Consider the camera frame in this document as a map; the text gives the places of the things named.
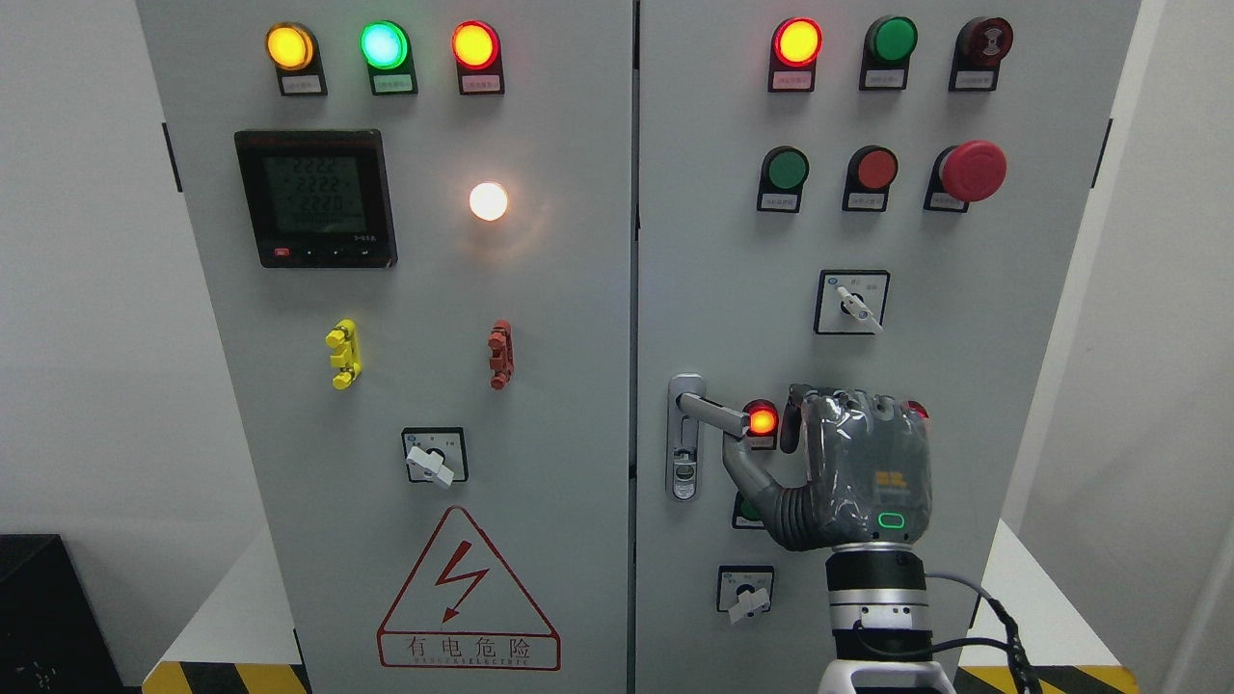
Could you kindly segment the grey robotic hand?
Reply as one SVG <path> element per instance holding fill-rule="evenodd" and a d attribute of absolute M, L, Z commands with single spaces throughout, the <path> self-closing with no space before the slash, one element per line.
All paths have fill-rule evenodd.
<path fill-rule="evenodd" d="M 784 487 L 753 458 L 747 440 L 723 436 L 722 461 L 768 536 L 785 550 L 851 542 L 906 542 L 930 519 L 929 424 L 895 398 L 860 389 L 792 384 L 807 447 L 807 482 Z"/>

